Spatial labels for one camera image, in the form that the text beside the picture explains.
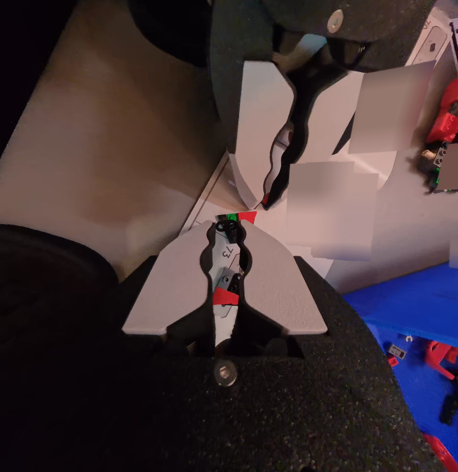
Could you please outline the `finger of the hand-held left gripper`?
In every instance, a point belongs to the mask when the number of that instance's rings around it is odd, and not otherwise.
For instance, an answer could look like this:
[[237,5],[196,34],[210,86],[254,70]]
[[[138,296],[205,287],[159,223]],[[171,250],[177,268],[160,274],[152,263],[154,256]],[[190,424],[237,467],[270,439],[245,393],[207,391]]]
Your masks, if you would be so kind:
[[264,199],[273,143],[290,118],[294,100],[291,82],[273,62],[244,62],[236,148],[229,160],[236,189],[248,209]]
[[268,210],[275,206],[288,188],[290,167],[296,163],[324,162],[338,147],[355,115],[364,74],[356,71],[328,72],[313,84],[298,91],[291,122],[290,143],[280,158],[280,170],[263,199]]

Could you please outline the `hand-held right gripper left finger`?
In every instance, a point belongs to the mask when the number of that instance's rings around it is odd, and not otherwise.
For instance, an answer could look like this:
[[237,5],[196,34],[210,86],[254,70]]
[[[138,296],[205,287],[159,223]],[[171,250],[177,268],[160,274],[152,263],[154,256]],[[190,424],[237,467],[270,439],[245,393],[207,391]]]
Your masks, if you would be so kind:
[[212,311],[215,223],[204,221],[158,255],[122,329],[126,334],[163,335],[176,322],[209,304]]

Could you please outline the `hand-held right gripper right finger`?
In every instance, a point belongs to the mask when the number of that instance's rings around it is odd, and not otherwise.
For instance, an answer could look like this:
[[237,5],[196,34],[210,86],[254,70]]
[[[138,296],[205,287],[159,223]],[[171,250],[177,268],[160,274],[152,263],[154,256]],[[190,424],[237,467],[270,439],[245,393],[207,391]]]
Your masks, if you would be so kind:
[[238,315],[255,315],[288,335],[328,331],[320,310],[290,250],[248,221],[242,231]]

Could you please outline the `small black brick connector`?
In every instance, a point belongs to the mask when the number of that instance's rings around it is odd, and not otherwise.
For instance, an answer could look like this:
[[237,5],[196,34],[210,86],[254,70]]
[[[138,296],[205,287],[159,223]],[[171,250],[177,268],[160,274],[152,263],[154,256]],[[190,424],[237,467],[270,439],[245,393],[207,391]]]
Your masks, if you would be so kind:
[[225,233],[230,244],[238,243],[238,221],[221,220],[216,223],[216,230]]

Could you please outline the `white instruction booklet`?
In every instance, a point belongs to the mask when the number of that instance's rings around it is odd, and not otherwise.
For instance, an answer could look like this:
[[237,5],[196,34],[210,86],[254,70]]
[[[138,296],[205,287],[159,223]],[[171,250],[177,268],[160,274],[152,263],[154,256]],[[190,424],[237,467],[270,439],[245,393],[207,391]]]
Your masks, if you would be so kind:
[[[451,32],[450,19],[437,6],[427,17],[423,30],[417,40],[406,65],[411,66],[423,62],[439,61],[449,45]],[[390,177],[393,165],[397,157],[397,150],[370,152],[361,154],[349,154],[349,142],[346,142],[339,151],[326,155],[327,150],[321,150],[321,145],[316,144],[316,152],[319,158],[311,159],[312,162],[353,162],[353,173],[377,175],[377,190],[380,190]],[[216,170],[204,188],[190,215],[185,221],[179,236],[188,232],[193,227],[204,221],[216,221],[216,213],[232,213],[236,208],[241,208],[238,203],[238,193],[234,182],[231,155],[225,152]],[[309,263],[323,278],[332,266],[333,260],[313,257],[311,248],[306,245],[288,245],[287,229],[287,190],[282,194],[281,200],[274,208],[265,210],[259,204],[255,209],[248,211],[248,217],[254,216],[253,225],[260,228],[271,237],[284,244],[293,255],[299,255]],[[225,233],[217,232],[214,246],[214,266],[211,270],[214,288],[220,282],[225,267],[233,272],[239,270],[239,248],[237,244],[231,244]],[[234,327],[237,315],[237,307],[233,305],[215,305],[214,319],[216,327],[216,345],[229,339]]]

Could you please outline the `red toy brick car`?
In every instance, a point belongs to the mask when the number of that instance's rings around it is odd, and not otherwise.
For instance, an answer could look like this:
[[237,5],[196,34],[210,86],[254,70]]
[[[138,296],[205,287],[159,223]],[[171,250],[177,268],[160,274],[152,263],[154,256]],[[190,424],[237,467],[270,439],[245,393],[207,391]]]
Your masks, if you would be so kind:
[[426,194],[458,193],[458,77],[445,88],[423,149],[414,160]]

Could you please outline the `blue plastic tray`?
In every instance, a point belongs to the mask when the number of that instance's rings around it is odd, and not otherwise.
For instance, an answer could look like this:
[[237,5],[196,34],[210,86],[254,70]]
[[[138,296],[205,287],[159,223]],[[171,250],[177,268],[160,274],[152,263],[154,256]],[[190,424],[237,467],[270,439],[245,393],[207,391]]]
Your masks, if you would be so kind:
[[[450,381],[425,362],[431,340],[458,347],[458,268],[448,263],[345,294],[387,354],[390,344],[407,351],[392,368],[406,404],[423,433],[436,436],[458,463],[458,410],[452,426],[440,423],[445,396],[458,398],[458,381]],[[404,337],[414,341],[406,343]],[[453,374],[455,364],[443,361]]]

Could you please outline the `large red brick part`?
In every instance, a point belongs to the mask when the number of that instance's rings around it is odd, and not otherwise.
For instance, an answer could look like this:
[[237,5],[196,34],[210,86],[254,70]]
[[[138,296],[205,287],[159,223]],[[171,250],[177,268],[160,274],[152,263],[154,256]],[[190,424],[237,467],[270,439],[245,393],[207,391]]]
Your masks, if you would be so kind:
[[434,340],[428,343],[425,351],[426,364],[450,381],[458,381],[458,373],[453,374],[451,371],[445,369],[441,363],[445,360],[448,363],[455,364],[457,357],[458,347]]

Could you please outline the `black brick part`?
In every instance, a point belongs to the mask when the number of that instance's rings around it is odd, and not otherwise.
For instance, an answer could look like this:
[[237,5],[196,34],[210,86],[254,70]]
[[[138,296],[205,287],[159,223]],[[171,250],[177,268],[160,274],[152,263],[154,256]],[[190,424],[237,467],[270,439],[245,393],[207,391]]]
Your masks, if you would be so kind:
[[444,398],[441,411],[439,414],[439,421],[447,426],[452,426],[456,412],[458,410],[458,398],[454,395],[447,395]]

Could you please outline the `curved red brick part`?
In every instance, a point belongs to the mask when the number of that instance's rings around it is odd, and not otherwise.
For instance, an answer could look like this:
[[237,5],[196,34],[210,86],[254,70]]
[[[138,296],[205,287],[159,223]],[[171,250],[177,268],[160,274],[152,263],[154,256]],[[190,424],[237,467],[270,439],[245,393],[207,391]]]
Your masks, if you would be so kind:
[[423,433],[423,436],[442,463],[444,469],[448,472],[458,472],[458,463],[445,445],[436,436],[427,433]]

